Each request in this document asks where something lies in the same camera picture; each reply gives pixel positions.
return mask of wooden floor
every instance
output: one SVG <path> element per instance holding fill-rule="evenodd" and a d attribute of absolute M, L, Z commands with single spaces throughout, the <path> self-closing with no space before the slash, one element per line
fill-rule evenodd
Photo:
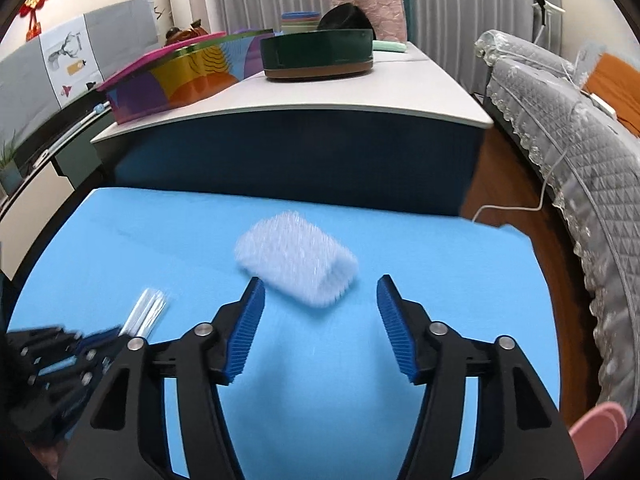
<path fill-rule="evenodd" d="M 486 133 L 476 176 L 463 207 L 471 218 L 481 205 L 536 206 L 542 183 L 519 147 L 496 129 Z M 573 424 L 595 404 L 602 360 L 593 341 L 595 319 L 580 260 L 558 209 L 548 198 L 540 212 L 484 211 L 479 222 L 511 224 L 528 235 L 545 275 L 556 318 L 560 351 L 560 412 Z"/>

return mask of white table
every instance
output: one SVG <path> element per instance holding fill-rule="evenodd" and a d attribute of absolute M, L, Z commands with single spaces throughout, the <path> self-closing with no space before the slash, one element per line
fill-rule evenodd
<path fill-rule="evenodd" d="M 471 95 L 410 43 L 404 54 L 374 52 L 373 70 L 356 77 L 291 83 L 270 81 L 260 72 L 192 105 L 113 124 L 93 142 L 175 121 L 295 108 L 392 112 L 483 129 L 494 124 Z"/>
<path fill-rule="evenodd" d="M 258 73 L 92 143 L 116 186 L 455 216 L 476 168 L 481 105 L 412 44 L 370 72 L 308 82 Z"/>

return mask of stacked bowl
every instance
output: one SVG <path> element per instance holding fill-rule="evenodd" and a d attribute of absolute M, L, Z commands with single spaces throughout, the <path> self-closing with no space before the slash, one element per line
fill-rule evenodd
<path fill-rule="evenodd" d="M 280 26 L 283 34 L 312 32 L 320 23 L 319 12 L 284 12 Z"/>

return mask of metal screw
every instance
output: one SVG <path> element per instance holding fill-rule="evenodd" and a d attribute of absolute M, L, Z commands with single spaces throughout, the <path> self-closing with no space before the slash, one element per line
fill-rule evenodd
<path fill-rule="evenodd" d="M 200 323 L 196 328 L 193 329 L 196 335 L 204 337 L 213 332 L 213 325 L 211 323 Z"/>
<path fill-rule="evenodd" d="M 498 345 L 500 345 L 505 350 L 513 350 L 516 348 L 516 342 L 507 335 L 503 335 L 500 339 L 498 339 Z"/>
<path fill-rule="evenodd" d="M 141 337 L 135 337 L 131 341 L 127 343 L 127 348 L 129 350 L 140 350 L 145 345 L 145 340 Z"/>
<path fill-rule="evenodd" d="M 445 335 L 449 331 L 449 327 L 444 323 L 436 321 L 429 325 L 429 330 L 434 335 Z"/>

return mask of pink container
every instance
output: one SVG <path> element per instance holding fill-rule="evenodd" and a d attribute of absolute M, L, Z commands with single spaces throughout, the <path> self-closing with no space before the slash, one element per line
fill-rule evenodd
<path fill-rule="evenodd" d="M 376 39 L 407 42 L 404 0 L 330 0 L 332 7 L 353 4 L 366 14 L 376 31 Z"/>
<path fill-rule="evenodd" d="M 178 50 L 179 48 L 184 48 L 185 46 L 189 46 L 192 44 L 200 43 L 201 41 L 214 40 L 215 38 L 222 38 L 226 36 L 226 32 L 214 32 L 212 34 L 207 34 L 206 36 L 199 36 L 197 38 L 191 38 L 190 40 L 179 41 L 178 43 L 171 44 L 169 46 L 164 46 L 162 48 L 157 48 L 156 50 L 152 50 L 148 54 L 140 57 L 130 65 L 127 65 L 119 72 L 116 72 L 111 77 L 107 78 L 107 81 L 102 83 L 99 87 L 99 91 L 103 91 L 105 88 L 110 88 L 114 84 L 116 84 L 121 79 L 135 72 L 139 68 L 145 66 L 148 63 L 151 63 L 157 59 L 160 59 L 162 56 L 166 56 L 167 54 Z"/>
<path fill-rule="evenodd" d="M 603 402 L 576 422 L 569 434 L 587 478 L 600 465 L 626 428 L 626 415 L 616 402 Z"/>

